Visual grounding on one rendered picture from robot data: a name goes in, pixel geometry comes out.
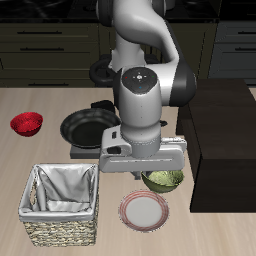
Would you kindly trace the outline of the black frying pan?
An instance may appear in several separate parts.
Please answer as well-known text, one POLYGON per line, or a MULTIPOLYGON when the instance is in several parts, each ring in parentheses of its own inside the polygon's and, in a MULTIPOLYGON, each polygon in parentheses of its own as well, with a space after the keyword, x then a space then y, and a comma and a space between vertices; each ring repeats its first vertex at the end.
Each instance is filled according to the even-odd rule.
POLYGON ((102 100, 92 103, 90 109, 67 116, 60 126, 60 133, 65 141, 75 147, 95 149, 101 147, 104 130, 120 124, 114 104, 102 100))

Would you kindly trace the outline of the dark wooden cabinet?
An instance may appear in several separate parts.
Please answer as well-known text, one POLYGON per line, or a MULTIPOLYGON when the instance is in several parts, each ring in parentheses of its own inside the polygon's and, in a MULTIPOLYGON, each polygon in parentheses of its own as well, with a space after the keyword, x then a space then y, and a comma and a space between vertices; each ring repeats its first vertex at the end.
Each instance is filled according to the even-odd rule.
POLYGON ((200 79, 178 111, 194 188, 192 213, 256 213, 256 100, 241 79, 200 79))

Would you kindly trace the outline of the red bowl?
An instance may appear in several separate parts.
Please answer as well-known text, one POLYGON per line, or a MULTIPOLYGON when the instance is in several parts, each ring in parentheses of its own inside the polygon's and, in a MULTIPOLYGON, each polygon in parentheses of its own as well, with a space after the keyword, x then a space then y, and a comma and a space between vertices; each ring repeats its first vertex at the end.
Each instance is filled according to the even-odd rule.
POLYGON ((24 137, 34 136, 39 132, 43 123, 43 117, 36 112, 24 112, 15 116, 10 127, 18 134, 24 137))

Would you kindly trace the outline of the wicker basket with white liner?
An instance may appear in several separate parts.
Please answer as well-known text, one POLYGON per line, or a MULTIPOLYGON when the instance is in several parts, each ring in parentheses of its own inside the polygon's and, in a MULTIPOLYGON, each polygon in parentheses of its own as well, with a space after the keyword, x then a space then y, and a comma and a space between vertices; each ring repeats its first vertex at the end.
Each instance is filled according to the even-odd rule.
POLYGON ((18 214, 35 246, 88 246, 96 243, 99 212, 96 164, 36 164, 18 214))

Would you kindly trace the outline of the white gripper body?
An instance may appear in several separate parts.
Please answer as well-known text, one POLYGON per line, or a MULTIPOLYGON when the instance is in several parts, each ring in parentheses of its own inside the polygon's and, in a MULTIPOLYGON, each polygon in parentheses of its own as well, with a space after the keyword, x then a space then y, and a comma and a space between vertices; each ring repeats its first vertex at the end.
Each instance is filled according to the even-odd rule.
POLYGON ((186 149, 187 142, 180 137, 162 138, 155 155, 138 159, 132 156, 131 146, 123 142, 101 149, 99 168, 104 173, 182 170, 186 149))

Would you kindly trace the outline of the dark kitchen cupboard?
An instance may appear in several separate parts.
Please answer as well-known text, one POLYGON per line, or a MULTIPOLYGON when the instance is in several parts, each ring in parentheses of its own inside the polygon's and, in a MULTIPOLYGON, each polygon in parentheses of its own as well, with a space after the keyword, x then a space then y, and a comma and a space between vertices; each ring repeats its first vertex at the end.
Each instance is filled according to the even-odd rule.
POLYGON ((0 24, 1 87, 94 87, 110 58, 97 23, 0 24))

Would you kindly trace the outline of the grey kitchen cupboard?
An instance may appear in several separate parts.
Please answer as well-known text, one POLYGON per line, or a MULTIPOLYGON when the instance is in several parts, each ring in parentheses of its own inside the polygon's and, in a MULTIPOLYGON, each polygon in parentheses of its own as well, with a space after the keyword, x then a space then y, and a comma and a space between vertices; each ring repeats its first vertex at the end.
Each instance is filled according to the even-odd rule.
POLYGON ((208 77, 243 79, 256 87, 256 21, 218 24, 208 77))

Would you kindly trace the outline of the green bowl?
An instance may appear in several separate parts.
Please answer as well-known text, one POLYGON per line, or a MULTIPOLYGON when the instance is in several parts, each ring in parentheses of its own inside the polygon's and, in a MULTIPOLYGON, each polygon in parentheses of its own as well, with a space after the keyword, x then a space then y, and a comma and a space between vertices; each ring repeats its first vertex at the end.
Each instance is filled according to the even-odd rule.
POLYGON ((143 171, 141 176, 145 185, 156 193, 171 192, 184 180, 184 174, 181 170, 143 171))

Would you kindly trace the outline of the black kitchen countertop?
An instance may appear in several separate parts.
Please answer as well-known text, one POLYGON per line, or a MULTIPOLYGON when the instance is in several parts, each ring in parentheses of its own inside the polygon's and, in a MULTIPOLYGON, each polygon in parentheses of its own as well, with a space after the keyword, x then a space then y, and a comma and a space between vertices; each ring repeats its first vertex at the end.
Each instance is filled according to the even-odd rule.
MULTIPOLYGON (((0 23, 98 23, 97 0, 0 0, 0 23)), ((170 23, 215 23, 210 0, 175 0, 170 23)))

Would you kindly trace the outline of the white plate with red rim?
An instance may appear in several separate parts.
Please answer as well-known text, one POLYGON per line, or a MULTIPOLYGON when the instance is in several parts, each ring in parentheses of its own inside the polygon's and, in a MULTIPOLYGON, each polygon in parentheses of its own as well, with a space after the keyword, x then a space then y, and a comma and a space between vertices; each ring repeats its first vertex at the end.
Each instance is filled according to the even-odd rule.
POLYGON ((123 224, 137 232, 153 232, 169 217, 169 206, 159 194, 138 190, 125 196, 118 209, 123 224))

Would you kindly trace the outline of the dark grey stove plate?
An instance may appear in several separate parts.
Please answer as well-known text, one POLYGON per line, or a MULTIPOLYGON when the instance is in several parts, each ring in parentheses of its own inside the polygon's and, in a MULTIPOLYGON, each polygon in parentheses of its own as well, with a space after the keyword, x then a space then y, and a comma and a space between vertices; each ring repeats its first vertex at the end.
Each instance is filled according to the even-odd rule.
POLYGON ((79 148, 71 146, 70 158, 71 159, 98 159, 100 157, 99 148, 79 148))

